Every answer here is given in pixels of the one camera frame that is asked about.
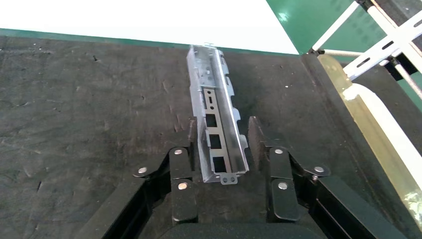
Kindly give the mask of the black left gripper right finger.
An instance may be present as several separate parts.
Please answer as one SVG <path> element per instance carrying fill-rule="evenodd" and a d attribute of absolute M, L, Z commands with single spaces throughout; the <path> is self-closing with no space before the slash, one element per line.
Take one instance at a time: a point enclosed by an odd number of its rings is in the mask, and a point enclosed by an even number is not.
<path fill-rule="evenodd" d="M 297 222 L 302 216 L 300 190 L 308 190 L 331 170 L 318 160 L 294 157 L 256 116 L 248 120 L 248 139 L 256 168 L 264 176 L 266 220 Z"/>

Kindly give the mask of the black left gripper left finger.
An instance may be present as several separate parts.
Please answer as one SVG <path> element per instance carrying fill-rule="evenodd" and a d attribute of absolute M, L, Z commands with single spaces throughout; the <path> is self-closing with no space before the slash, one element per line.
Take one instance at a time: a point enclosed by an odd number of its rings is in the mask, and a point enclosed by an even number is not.
<path fill-rule="evenodd" d="M 165 139 L 158 154 L 151 156 L 132 173 L 144 180 L 144 195 L 153 203 L 167 194 L 171 196 L 172 221 L 194 223 L 198 220 L 196 192 L 193 183 L 196 120 Z"/>

